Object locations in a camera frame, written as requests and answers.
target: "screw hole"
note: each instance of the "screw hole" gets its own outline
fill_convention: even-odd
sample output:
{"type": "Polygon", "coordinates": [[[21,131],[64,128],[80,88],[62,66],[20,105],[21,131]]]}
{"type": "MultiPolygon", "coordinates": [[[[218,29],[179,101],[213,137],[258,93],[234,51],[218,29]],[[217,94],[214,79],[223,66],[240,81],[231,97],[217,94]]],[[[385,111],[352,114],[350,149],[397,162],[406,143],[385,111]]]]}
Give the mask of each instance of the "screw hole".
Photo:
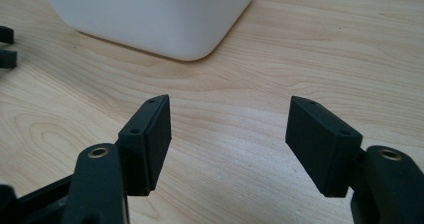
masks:
{"type": "Polygon", "coordinates": [[[140,133],[140,130],[139,129],[131,129],[130,133],[131,134],[138,134],[138,133],[140,133]]]}
{"type": "Polygon", "coordinates": [[[340,131],[340,133],[341,133],[342,135],[345,135],[345,136],[350,136],[350,132],[345,131],[345,130],[341,130],[341,131],[340,131]]]}
{"type": "Polygon", "coordinates": [[[100,219],[100,214],[89,214],[82,220],[81,224],[99,224],[100,219]]]}
{"type": "Polygon", "coordinates": [[[399,153],[388,150],[388,149],[381,149],[378,151],[380,155],[386,159],[392,160],[392,161],[400,161],[402,160],[402,156],[399,155],[399,153]]]}
{"type": "Polygon", "coordinates": [[[107,147],[99,147],[94,150],[92,150],[90,153],[88,153],[88,156],[90,158],[99,158],[106,156],[109,153],[109,148],[107,147]]]}

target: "wooden surface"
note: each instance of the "wooden surface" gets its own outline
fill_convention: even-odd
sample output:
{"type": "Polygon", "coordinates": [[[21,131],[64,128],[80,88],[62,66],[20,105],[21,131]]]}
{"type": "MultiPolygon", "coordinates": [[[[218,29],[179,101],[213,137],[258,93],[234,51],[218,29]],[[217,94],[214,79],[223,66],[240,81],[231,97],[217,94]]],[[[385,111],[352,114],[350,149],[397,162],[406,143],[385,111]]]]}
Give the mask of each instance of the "wooden surface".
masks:
{"type": "Polygon", "coordinates": [[[218,48],[178,62],[83,35],[46,0],[0,0],[19,67],[0,75],[0,182],[19,196],[171,98],[173,140],[132,223],[353,223],[285,144],[292,95],[424,170],[424,0],[253,0],[218,48]]]}

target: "black plastic part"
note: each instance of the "black plastic part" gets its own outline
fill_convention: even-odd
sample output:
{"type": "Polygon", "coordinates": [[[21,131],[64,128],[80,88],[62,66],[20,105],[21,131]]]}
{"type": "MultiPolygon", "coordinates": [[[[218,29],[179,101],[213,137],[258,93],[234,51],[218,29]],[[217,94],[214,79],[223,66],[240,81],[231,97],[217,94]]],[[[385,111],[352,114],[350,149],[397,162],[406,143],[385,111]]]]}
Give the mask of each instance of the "black plastic part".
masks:
{"type": "Polygon", "coordinates": [[[0,42],[13,44],[14,31],[13,29],[5,26],[0,26],[0,42]]]}
{"type": "Polygon", "coordinates": [[[66,204],[71,176],[19,198],[20,223],[58,223],[66,204]]]}
{"type": "Polygon", "coordinates": [[[78,157],[62,224],[128,223],[118,148],[97,144],[78,157]]]}
{"type": "Polygon", "coordinates": [[[18,53],[15,51],[0,50],[0,68],[15,68],[18,53]]]}
{"type": "Polygon", "coordinates": [[[0,223],[15,223],[18,219],[16,215],[18,209],[19,203],[13,188],[0,185],[0,223]]]}
{"type": "Polygon", "coordinates": [[[364,171],[365,156],[366,152],[360,149],[356,157],[350,162],[349,185],[358,197],[369,197],[371,195],[364,171]]]}
{"type": "Polygon", "coordinates": [[[372,196],[365,197],[356,192],[353,193],[350,208],[355,224],[379,223],[380,214],[372,196]]]}
{"type": "Polygon", "coordinates": [[[361,141],[359,132],[319,103],[292,97],[286,143],[326,197],[346,196],[350,161],[361,141]]]}
{"type": "Polygon", "coordinates": [[[74,175],[24,197],[0,185],[0,223],[128,223],[127,194],[154,190],[164,163],[171,141],[169,97],[146,101],[119,137],[116,145],[81,152],[74,175]]]}
{"type": "Polygon", "coordinates": [[[119,132],[127,194],[147,196],[156,188],[171,141],[169,96],[145,102],[119,132]]]}
{"type": "Polygon", "coordinates": [[[408,155],[372,146],[364,168],[381,213],[380,223],[424,223],[424,175],[408,155]]]}

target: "metal screw hole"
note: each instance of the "metal screw hole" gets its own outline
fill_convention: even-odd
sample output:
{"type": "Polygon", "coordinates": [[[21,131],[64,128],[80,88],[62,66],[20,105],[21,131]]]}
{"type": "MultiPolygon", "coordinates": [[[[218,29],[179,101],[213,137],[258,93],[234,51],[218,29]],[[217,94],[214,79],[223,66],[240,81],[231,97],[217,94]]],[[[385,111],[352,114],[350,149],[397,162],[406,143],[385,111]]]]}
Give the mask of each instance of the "metal screw hole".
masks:
{"type": "Polygon", "coordinates": [[[399,153],[388,150],[388,149],[381,149],[378,151],[380,155],[386,159],[392,160],[392,161],[400,161],[402,160],[402,156],[399,155],[399,153]]]}
{"type": "Polygon", "coordinates": [[[88,153],[90,158],[100,158],[109,154],[109,148],[107,147],[98,147],[88,153]]]}

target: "white box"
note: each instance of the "white box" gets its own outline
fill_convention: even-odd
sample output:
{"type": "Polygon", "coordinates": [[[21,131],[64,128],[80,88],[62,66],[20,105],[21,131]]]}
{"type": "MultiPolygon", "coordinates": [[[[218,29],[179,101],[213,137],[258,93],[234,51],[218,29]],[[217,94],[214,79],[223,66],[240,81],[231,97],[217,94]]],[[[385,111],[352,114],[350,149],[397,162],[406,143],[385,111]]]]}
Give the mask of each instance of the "white box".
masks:
{"type": "Polygon", "coordinates": [[[250,0],[48,0],[69,26],[159,55],[200,59],[250,0]]]}

